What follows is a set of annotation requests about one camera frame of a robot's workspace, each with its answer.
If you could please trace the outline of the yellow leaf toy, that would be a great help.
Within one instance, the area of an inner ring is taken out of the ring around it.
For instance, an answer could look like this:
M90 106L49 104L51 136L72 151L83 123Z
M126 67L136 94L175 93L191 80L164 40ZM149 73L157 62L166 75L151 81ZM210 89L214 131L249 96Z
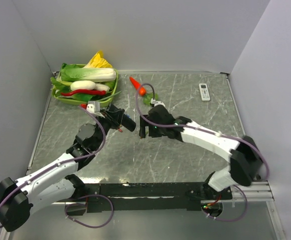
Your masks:
M113 66L104 58L103 51L99 50L83 68L92 69L92 68L112 68L112 67Z

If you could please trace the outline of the napa cabbage toy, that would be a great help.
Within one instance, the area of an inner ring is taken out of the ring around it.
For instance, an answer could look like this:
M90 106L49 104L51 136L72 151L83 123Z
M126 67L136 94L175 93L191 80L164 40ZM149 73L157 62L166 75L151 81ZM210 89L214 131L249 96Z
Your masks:
M89 68L82 64L64 63L60 70L62 81L92 81L92 82L110 82L117 78L114 68Z

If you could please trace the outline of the orange toy carrot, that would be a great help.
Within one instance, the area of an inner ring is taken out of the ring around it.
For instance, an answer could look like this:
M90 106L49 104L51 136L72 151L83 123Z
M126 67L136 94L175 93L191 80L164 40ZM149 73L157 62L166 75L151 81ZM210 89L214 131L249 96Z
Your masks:
M142 97L142 101L144 105L151 106L151 99L158 99L158 95L155 93L153 94L152 92L147 92L147 90L144 87L141 87L141 84L135 80L133 77L129 77L129 80L133 87L135 88L136 92L138 93L139 96Z

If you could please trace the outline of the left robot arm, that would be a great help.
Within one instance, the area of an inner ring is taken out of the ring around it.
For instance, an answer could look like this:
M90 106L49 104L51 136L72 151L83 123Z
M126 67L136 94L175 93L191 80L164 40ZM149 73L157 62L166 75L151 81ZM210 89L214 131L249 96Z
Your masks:
M97 109L92 101L83 110L95 124L83 124L73 144L61 156L29 175L17 180L7 177L0 182L0 229L13 232L32 214L54 202L82 199L85 185L75 173L102 150L109 130L124 126L134 131L136 127L125 110L113 104Z

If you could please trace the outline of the black remote control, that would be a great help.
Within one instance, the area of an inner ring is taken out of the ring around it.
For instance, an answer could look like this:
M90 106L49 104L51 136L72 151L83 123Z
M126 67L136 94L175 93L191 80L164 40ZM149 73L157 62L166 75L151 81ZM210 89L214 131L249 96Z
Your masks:
M125 127L130 132L133 132L136 128L136 123L126 114L123 115L121 125Z

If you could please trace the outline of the white radish toy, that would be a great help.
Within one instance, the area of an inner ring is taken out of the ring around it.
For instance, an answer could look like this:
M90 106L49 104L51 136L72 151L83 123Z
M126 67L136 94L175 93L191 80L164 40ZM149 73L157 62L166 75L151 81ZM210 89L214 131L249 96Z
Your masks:
M96 91L110 91L110 87L105 84L95 83L90 80L79 80L75 81L70 85L72 91L75 90L96 90Z

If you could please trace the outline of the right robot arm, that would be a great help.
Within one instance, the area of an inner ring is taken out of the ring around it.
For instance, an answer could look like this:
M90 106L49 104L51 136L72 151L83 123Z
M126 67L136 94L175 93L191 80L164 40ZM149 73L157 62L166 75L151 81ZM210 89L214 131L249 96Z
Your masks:
M221 170L212 172L205 180L204 195L217 198L233 185L251 186L265 164L255 141L247 135L234 137L210 130L190 118L173 117L164 105L156 105L148 114L140 115L139 136L145 138L168 137L183 143L199 146L227 162Z

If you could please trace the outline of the white remote control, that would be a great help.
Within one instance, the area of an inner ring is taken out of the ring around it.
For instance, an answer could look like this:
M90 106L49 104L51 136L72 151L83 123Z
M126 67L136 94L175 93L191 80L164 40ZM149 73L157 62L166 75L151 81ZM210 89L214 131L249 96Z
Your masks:
M209 102L211 100L210 93L208 90L208 85L206 83L199 84L199 91L200 91L201 100L203 102Z

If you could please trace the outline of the red chili pepper toy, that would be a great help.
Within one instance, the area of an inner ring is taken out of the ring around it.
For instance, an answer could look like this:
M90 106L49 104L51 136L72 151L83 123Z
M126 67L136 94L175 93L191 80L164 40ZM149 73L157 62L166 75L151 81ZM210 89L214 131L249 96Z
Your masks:
M70 92L61 92L62 96L70 97L76 94L87 94L87 95L96 95L96 96L104 96L107 94L105 90L88 90L88 89L77 89Z

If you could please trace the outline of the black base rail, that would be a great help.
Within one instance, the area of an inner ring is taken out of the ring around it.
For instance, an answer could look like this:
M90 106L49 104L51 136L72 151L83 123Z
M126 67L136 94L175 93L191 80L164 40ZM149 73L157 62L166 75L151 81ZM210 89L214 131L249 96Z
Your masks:
M233 198L229 187L216 192L203 182L87 183L74 196L63 197L60 202L85 202L88 213L110 211L110 203L99 195L109 198L115 211L200 211L204 202Z

